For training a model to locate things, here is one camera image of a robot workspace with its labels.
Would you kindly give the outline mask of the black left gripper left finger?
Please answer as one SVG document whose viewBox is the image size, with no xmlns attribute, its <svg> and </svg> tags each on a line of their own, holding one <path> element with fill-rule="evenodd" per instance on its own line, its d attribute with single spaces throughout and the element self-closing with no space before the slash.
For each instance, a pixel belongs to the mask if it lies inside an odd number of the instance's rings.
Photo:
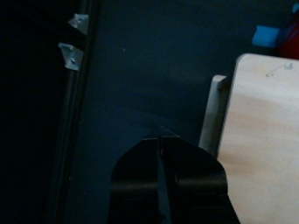
<svg viewBox="0 0 299 224">
<path fill-rule="evenodd" d="M 160 224 L 158 140 L 142 140 L 111 174 L 107 224 Z"/>
</svg>

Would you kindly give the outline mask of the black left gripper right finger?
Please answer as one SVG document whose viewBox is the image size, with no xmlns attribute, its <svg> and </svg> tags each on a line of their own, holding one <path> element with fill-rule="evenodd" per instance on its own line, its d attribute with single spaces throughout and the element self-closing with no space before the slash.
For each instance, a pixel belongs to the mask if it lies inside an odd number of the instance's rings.
<svg viewBox="0 0 299 224">
<path fill-rule="evenodd" d="M 179 137 L 160 139 L 172 224 L 240 224 L 219 160 Z"/>
</svg>

